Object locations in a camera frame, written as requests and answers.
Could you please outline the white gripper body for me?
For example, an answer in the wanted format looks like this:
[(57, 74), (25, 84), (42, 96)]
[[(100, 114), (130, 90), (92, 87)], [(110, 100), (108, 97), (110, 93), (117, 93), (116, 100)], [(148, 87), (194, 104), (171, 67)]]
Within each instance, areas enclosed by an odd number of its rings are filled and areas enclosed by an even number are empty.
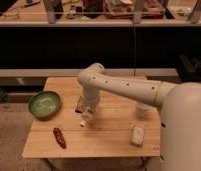
[(92, 113), (95, 113), (100, 101), (99, 90), (95, 88), (83, 88), (81, 101), (84, 109), (88, 109)]

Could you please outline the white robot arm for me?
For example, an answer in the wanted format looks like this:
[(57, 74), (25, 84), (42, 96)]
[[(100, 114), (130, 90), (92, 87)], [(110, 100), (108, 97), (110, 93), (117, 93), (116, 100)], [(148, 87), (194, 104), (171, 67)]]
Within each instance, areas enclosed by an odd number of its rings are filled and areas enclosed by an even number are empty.
[(160, 110), (160, 171), (201, 171), (201, 83), (175, 84), (105, 74), (94, 63), (78, 75), (85, 107), (99, 103), (101, 90)]

